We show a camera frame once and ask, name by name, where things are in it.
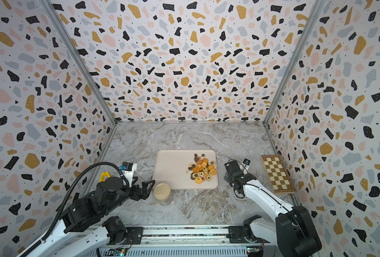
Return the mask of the wooden chessboard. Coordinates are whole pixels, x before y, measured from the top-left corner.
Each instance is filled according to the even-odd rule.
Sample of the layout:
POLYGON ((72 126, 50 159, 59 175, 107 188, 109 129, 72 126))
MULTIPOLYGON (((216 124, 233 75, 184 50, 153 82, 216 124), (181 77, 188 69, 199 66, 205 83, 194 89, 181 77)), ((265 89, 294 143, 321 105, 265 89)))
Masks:
POLYGON ((262 155, 261 161, 274 194, 296 193, 296 188, 280 155, 262 155))

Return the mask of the orange swirl cookie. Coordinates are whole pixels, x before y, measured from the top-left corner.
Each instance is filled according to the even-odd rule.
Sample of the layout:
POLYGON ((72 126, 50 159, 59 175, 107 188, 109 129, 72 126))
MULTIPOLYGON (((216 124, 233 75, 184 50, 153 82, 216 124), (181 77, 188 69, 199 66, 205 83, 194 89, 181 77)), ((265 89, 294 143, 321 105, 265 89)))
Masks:
POLYGON ((201 165, 197 165, 195 168, 193 168, 194 173, 199 173, 203 170, 203 167, 201 165))

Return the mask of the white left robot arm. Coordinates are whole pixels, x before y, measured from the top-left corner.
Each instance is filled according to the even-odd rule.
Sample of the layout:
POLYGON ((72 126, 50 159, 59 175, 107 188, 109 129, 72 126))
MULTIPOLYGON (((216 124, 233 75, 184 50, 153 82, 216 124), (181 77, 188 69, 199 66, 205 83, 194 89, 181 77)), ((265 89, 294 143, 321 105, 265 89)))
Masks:
POLYGON ((99 223, 127 200, 146 200, 154 185, 154 180, 142 182, 141 185, 128 185, 121 177, 110 177, 99 182, 95 191, 60 211, 58 221, 20 256, 78 257, 94 248, 122 243, 127 239, 128 230, 119 216, 109 217, 84 238, 74 243, 71 240, 99 223))

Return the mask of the jar with beige lid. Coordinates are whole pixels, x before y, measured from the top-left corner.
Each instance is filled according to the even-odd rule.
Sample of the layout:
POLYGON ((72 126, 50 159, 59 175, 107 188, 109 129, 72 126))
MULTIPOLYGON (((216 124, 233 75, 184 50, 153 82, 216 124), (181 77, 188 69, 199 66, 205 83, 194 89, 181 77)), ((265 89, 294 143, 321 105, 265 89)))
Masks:
POLYGON ((171 188, 166 183, 160 183, 156 185, 153 189, 153 194, 155 199, 160 205, 169 205, 172 202, 172 192, 171 188))

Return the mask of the yellow plastic triangle toy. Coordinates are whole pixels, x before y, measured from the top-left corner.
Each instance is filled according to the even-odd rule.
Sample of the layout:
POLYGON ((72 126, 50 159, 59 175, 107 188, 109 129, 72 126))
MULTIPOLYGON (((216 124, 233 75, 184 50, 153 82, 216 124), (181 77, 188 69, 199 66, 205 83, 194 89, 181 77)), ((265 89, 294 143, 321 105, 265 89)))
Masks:
POLYGON ((106 179, 110 178, 111 175, 108 171, 102 172, 100 176, 100 182, 104 182, 106 179))

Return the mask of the metal corner post right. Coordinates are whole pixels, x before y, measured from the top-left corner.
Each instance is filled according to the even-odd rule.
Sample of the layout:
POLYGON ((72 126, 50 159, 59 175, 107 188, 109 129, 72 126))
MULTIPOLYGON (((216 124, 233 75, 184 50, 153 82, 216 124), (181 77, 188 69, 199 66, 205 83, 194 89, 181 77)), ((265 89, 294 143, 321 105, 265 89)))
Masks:
POLYGON ((273 101, 270 105, 270 108, 269 108, 267 115, 266 115, 264 122, 263 122, 263 124, 265 126, 270 123, 271 116, 272 116, 272 114, 274 114, 274 112, 277 109, 277 104, 278 104, 279 100, 282 98, 282 93, 286 89, 287 83, 288 83, 288 81, 289 81, 289 79, 290 79, 290 77, 294 71, 296 64, 298 63, 298 61, 300 59, 301 53, 302 53, 302 51, 306 45, 306 42, 307 42, 309 36, 311 35, 313 27, 316 23, 317 17, 320 15, 325 3, 326 3, 325 0, 315 1, 315 4, 314 4, 314 6, 313 6, 313 8, 309 14, 308 21, 306 22, 306 25, 303 28, 303 32, 300 36, 298 44, 297 44, 297 46, 293 52, 293 55, 292 55, 288 65, 287 65, 286 71, 285 71, 284 76, 281 80, 281 84, 280 84, 278 90, 276 91, 276 93, 274 94, 273 101))

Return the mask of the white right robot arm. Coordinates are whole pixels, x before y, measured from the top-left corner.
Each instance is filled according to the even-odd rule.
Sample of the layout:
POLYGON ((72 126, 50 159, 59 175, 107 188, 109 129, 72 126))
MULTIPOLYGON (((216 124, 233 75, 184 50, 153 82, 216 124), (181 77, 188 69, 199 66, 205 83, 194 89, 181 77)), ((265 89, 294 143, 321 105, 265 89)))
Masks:
POLYGON ((259 205, 271 218, 268 222, 259 215, 243 221, 241 227, 231 227, 227 238, 255 243, 269 242, 284 257, 311 257, 322 249, 321 240, 308 210, 293 206, 277 197, 246 170, 249 160, 240 163, 229 160, 224 164, 225 180, 238 198, 249 198, 259 205))

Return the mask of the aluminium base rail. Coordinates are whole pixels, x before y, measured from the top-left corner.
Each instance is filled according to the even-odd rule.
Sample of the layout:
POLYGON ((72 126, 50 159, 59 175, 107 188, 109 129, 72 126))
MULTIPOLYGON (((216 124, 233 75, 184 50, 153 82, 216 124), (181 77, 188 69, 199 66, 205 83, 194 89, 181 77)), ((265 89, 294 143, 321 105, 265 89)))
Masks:
POLYGON ((246 225, 142 226, 126 228, 120 243, 88 229, 52 257, 316 257, 317 246, 302 231, 272 243, 246 225))

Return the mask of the metal corner post left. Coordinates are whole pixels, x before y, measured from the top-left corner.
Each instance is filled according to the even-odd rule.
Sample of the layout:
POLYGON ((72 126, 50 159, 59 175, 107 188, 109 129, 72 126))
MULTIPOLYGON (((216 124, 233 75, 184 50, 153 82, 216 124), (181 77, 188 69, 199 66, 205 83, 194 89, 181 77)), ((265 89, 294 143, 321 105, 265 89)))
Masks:
POLYGON ((84 79, 86 79, 90 89, 94 93, 98 103, 103 109, 104 114, 107 116, 108 120, 112 124, 112 126, 117 125, 116 119, 113 117, 109 107, 107 106, 99 88, 97 87, 95 81, 93 80, 92 75, 86 68, 83 60, 81 59, 76 47, 71 41, 71 37, 66 31, 64 25, 62 24, 58 14, 56 13, 51 1, 39 1, 43 11, 46 13, 47 17, 51 21, 52 25, 54 26, 55 30, 59 34, 60 38, 62 39, 63 44, 67 48, 71 58, 74 60, 76 66, 78 67, 81 75, 84 79))

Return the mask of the beige plastic tray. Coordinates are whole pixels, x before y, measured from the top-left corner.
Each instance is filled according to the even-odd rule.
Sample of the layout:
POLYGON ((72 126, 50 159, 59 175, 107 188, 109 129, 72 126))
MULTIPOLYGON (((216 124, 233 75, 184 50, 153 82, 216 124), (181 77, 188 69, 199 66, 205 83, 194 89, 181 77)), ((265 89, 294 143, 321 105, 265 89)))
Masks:
POLYGON ((218 186, 216 153, 208 149, 161 150, 157 153, 152 179, 168 184, 172 190, 213 190, 218 186), (194 173, 197 165, 203 170, 194 173), (216 169, 217 174, 211 175, 211 169, 216 169), (202 177, 203 182, 197 184, 196 177, 202 177))

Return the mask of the metal corner post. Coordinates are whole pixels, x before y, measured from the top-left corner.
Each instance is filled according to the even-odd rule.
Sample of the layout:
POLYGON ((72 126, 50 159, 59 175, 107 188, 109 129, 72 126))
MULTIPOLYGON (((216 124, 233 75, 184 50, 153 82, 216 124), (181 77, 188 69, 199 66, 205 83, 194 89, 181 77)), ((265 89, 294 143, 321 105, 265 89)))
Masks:
POLYGON ((47 17, 51 21, 52 25, 54 26, 55 30, 59 34, 60 38, 62 39, 63 44, 67 48, 71 58, 74 60, 76 66, 78 67, 81 75, 84 79, 86 79, 90 89, 94 93, 98 103, 103 109, 104 114, 107 116, 108 120, 112 124, 112 126, 117 125, 116 119, 113 117, 109 107, 107 106, 99 88, 97 87, 95 81, 93 80, 92 75, 86 68, 83 60, 81 59, 76 47, 71 41, 71 37, 66 31, 64 25, 62 24, 58 14, 56 13, 51 1, 39 1, 43 11, 46 13, 47 17))
POLYGON ((313 6, 313 8, 309 14, 308 21, 306 22, 306 25, 303 28, 303 32, 300 36, 298 44, 297 44, 297 46, 293 52, 293 55, 292 55, 288 65, 287 65, 286 71, 285 71, 284 76, 281 80, 281 84, 280 84, 278 90, 276 91, 276 93, 274 94, 273 101, 270 105, 270 108, 269 108, 267 115, 266 115, 264 122, 263 122, 263 124, 265 126, 270 123, 271 116, 272 116, 272 114, 274 114, 274 112, 277 109, 277 104, 278 104, 279 100, 282 98, 282 93, 286 89, 287 83, 288 83, 288 81, 289 81, 289 79, 290 79, 290 77, 294 71, 296 64, 298 63, 298 61, 300 59, 301 53, 302 53, 302 51, 306 45, 306 42, 307 42, 309 36, 311 35, 313 27, 316 23, 317 17, 320 15, 325 3, 326 3, 325 0, 315 1, 315 4, 314 4, 314 6, 313 6))

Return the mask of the yellow flower cookie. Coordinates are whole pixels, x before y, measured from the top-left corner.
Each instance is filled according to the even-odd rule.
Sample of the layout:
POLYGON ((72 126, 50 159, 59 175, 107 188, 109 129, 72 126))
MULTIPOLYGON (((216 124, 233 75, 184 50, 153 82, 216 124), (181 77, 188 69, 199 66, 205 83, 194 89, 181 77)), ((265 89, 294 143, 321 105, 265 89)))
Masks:
POLYGON ((202 177, 196 177, 195 182, 197 184, 201 184, 203 182, 203 178, 202 177))

